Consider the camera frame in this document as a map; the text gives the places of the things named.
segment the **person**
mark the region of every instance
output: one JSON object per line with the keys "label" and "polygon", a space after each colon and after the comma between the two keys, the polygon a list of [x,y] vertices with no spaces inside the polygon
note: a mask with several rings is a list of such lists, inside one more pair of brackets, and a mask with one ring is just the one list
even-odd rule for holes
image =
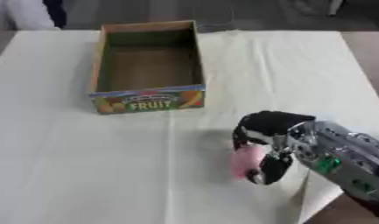
{"label": "person", "polygon": [[67,24],[67,13],[64,10],[62,0],[44,0],[44,5],[54,24],[62,29]]}
{"label": "person", "polygon": [[58,29],[42,0],[0,0],[0,31]]}

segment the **fruit illustration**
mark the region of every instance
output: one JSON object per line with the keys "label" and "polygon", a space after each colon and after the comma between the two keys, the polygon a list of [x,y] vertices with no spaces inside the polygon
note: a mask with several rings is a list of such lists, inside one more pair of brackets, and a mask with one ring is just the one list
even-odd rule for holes
{"label": "fruit illustration", "polygon": [[116,112],[125,111],[125,105],[121,102],[113,103],[112,106]]}
{"label": "fruit illustration", "polygon": [[181,96],[186,103],[181,105],[179,108],[186,109],[199,103],[203,97],[203,93],[201,91],[185,91]]}
{"label": "fruit illustration", "polygon": [[98,107],[99,109],[99,112],[101,113],[114,113],[114,109],[112,107],[110,107],[110,104],[108,101],[106,101],[105,98],[103,97],[96,97],[95,98],[95,103],[96,103],[96,106]]}

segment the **open box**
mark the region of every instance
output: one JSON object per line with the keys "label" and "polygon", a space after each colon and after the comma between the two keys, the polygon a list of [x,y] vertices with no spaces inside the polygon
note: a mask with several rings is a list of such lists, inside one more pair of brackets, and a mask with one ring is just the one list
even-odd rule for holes
{"label": "open box", "polygon": [[193,21],[102,27],[89,96],[101,114],[202,108]]}

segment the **white clothing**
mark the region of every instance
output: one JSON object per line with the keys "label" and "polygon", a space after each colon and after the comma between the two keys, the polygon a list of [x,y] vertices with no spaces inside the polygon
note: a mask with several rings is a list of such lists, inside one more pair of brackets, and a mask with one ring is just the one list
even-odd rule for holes
{"label": "white clothing", "polygon": [[0,0],[0,31],[55,30],[42,0]]}

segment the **box label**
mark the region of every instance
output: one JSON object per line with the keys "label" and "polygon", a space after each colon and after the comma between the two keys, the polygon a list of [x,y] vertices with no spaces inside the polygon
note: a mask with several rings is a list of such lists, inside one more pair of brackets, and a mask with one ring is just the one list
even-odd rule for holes
{"label": "box label", "polygon": [[123,96],[98,96],[94,103],[102,114],[136,113],[145,111],[201,108],[204,93],[198,90],[167,93],[132,94]]}

